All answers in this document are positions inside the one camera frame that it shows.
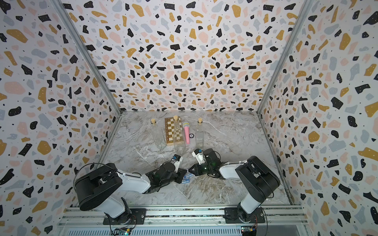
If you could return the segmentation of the clear glass bottle with cork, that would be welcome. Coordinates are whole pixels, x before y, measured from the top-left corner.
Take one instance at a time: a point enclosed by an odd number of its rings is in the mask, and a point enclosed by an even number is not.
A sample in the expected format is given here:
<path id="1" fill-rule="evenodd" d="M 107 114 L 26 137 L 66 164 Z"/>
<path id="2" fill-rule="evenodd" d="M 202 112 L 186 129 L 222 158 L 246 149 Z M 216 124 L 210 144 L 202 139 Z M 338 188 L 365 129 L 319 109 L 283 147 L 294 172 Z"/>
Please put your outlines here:
<path id="1" fill-rule="evenodd" d="M 195 139 L 196 139 L 196 147 L 198 149 L 204 149 L 204 130 L 203 130 L 202 118 L 199 118 L 197 121 Z"/>

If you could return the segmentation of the glass bottle blue label back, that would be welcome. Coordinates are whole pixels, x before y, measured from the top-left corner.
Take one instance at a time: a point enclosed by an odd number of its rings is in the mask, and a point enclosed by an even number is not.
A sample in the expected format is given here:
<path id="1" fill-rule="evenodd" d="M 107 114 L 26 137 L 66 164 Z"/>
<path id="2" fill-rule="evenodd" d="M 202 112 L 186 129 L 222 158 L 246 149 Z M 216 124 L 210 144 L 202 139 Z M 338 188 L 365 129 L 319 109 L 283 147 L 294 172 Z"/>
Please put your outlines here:
<path id="1" fill-rule="evenodd" d="M 154 140 L 154 143 L 156 147 L 162 151 L 166 147 L 166 140 L 164 138 L 164 133 L 162 129 L 157 125 L 157 122 L 155 119 L 151 119 L 151 134 Z"/>

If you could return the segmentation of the glass bottle blue label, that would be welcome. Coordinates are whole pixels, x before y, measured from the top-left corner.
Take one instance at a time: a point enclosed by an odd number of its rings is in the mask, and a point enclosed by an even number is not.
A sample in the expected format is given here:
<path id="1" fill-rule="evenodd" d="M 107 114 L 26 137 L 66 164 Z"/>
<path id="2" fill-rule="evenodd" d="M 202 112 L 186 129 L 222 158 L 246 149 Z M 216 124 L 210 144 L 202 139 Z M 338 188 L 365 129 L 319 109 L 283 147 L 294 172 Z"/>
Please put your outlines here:
<path id="1" fill-rule="evenodd" d="M 155 119 L 151 119 L 151 134 L 154 140 L 154 143 L 156 147 L 162 151 L 166 147 L 166 140 L 164 138 L 164 133 L 162 129 L 157 125 L 157 122 Z"/>
<path id="2" fill-rule="evenodd" d="M 173 143 L 175 147 L 175 152 L 177 155 L 183 156 L 186 152 L 186 144 L 185 144 L 184 136 L 182 133 L 182 128 L 180 127 L 178 116 L 174 116 L 173 120 L 174 120 Z"/>

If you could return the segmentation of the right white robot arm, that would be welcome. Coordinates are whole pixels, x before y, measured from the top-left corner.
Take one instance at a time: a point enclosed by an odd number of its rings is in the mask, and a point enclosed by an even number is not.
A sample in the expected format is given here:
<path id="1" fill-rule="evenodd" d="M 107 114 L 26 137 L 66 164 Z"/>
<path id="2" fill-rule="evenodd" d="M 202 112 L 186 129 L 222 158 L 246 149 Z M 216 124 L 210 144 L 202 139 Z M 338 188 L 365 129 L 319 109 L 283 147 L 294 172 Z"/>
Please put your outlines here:
<path id="1" fill-rule="evenodd" d="M 251 156 L 242 162 L 221 162 L 218 153 L 209 148 L 195 149 L 192 156 L 198 161 L 189 168 L 195 176 L 207 175 L 215 179 L 240 179 L 248 194 L 237 205 L 224 210 L 226 223 L 265 222 L 261 204 L 274 197 L 274 191 L 280 186 L 277 175 L 258 157 Z"/>

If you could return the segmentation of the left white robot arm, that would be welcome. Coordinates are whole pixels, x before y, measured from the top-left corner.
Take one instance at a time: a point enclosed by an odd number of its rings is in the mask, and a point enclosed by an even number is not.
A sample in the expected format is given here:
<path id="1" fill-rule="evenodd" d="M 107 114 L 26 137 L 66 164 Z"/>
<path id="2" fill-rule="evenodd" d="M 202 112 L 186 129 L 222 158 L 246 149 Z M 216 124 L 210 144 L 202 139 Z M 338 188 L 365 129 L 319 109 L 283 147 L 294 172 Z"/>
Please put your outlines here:
<path id="1" fill-rule="evenodd" d="M 172 182 L 180 184 L 187 170 L 181 161 L 171 160 L 143 175 L 118 170 L 114 163 L 102 164 L 96 170 L 74 182 L 81 211 L 100 210 L 105 214 L 104 225 L 137 224 L 138 217 L 131 211 L 125 198 L 117 198 L 118 191 L 152 194 Z"/>

